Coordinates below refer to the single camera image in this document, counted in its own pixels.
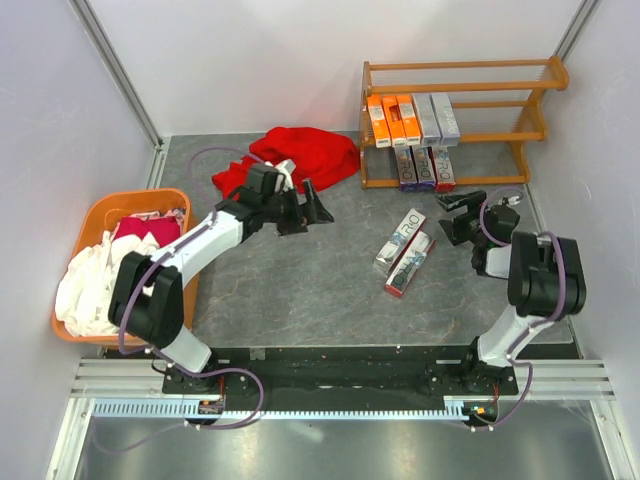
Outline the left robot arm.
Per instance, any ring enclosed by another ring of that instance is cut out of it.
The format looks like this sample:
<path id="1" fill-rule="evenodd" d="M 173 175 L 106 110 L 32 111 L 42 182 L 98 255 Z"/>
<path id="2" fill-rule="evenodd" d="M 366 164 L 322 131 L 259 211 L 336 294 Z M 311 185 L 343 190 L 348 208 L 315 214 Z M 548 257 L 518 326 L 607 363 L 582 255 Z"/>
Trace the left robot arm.
<path id="1" fill-rule="evenodd" d="M 311 180 L 296 190 L 294 165 L 257 163 L 243 185 L 232 190 L 194 229 L 153 254 L 126 254 L 111 295 L 108 320 L 120 336 L 132 335 L 145 348 L 185 374 L 198 393 L 208 393 L 219 382 L 220 369 L 211 347 L 187 327 L 184 289 L 225 252 L 241 245 L 267 223 L 279 235 L 307 232 L 314 224 L 330 224 Z"/>

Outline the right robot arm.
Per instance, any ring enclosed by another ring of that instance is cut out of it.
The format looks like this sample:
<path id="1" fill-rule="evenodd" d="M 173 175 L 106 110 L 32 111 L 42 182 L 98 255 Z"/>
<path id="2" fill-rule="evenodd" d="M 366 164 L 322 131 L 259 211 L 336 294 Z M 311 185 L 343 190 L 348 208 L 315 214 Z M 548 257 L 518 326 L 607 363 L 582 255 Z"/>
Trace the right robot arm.
<path id="1" fill-rule="evenodd" d="M 515 187 L 436 197 L 446 212 L 465 210 L 440 226 L 452 245 L 472 244 L 477 275 L 506 281 L 507 305 L 458 362 L 427 365 L 433 393 L 517 393 L 515 370 L 524 364 L 518 358 L 522 350 L 540 332 L 584 307 L 587 287 L 577 242 L 519 230 L 515 207 L 523 199 Z"/>

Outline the red R&O box bottom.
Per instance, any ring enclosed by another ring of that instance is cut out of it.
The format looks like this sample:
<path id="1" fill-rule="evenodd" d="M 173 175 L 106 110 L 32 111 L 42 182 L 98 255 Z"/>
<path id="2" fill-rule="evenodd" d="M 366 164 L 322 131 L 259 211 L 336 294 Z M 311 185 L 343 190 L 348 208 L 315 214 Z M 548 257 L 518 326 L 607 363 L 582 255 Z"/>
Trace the red R&O box bottom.
<path id="1" fill-rule="evenodd" d="M 432 164 L 436 177 L 435 191 L 448 193 L 455 189 L 456 180 L 449 152 L 446 148 L 432 148 Z"/>

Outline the orange toothpaste box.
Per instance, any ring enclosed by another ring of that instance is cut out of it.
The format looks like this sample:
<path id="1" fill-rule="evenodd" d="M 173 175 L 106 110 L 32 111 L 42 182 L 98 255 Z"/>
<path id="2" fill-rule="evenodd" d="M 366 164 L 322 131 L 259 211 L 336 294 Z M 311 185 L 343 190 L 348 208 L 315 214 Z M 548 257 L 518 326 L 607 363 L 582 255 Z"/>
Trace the orange toothpaste box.
<path id="1" fill-rule="evenodd" d="M 391 136 L 381 97 L 378 94 L 371 95 L 367 98 L 367 111 L 369 113 L 375 146 L 377 148 L 390 147 Z"/>
<path id="2" fill-rule="evenodd" d="M 397 95 L 396 100 L 404 128 L 406 144 L 408 146 L 420 145 L 422 134 L 416 117 L 412 97 L 409 94 Z"/>

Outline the silver toothpaste box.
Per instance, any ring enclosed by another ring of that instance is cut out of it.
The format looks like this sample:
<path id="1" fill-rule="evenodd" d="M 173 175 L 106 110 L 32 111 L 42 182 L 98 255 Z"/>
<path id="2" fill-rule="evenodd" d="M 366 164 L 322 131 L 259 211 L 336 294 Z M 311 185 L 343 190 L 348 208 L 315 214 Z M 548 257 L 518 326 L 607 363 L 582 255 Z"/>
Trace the silver toothpaste box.
<path id="1" fill-rule="evenodd" d="M 421 130 L 421 145 L 424 147 L 438 146 L 441 132 L 434 113 L 431 95 L 429 93 L 414 93 L 412 100 Z"/>
<path id="2" fill-rule="evenodd" d="M 432 93 L 431 101 L 441 132 L 441 146 L 457 146 L 460 141 L 460 131 L 449 96 L 446 93 Z"/>

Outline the purple R&O box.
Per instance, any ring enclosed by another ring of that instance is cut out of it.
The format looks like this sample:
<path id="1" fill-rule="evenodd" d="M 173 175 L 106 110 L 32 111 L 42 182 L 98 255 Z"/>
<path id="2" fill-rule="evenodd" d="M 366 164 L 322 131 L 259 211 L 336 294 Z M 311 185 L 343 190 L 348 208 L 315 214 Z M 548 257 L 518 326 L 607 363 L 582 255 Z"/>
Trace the purple R&O box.
<path id="1" fill-rule="evenodd" d="M 400 190 L 405 192 L 415 191 L 418 186 L 418 180 L 410 149 L 408 147 L 395 147 L 394 155 Z"/>
<path id="2" fill-rule="evenodd" d="M 434 190 L 436 178 L 428 147 L 412 146 L 411 153 L 416 170 L 418 185 L 422 190 Z"/>

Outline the orange toothpaste box windowed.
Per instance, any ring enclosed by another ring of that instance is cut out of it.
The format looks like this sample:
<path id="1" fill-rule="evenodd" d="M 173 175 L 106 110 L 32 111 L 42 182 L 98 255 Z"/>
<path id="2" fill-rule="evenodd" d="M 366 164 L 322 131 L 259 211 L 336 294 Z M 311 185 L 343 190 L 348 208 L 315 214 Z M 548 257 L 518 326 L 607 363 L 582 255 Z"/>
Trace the orange toothpaste box windowed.
<path id="1" fill-rule="evenodd" d="M 397 98 L 394 95 L 383 95 L 381 100 L 392 146 L 405 147 L 407 139 Z"/>

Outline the orange toothpaste box top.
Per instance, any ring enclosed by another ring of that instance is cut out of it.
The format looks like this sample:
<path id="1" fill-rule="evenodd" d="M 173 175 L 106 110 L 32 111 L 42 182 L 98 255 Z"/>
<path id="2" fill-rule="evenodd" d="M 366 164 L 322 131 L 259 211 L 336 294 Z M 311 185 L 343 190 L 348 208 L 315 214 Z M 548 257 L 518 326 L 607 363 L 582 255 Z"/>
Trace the orange toothpaste box top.
<path id="1" fill-rule="evenodd" d="M 409 94 L 397 95 L 396 100 L 404 128 L 406 144 L 408 146 L 420 145 L 422 134 L 416 117 L 412 97 Z"/>

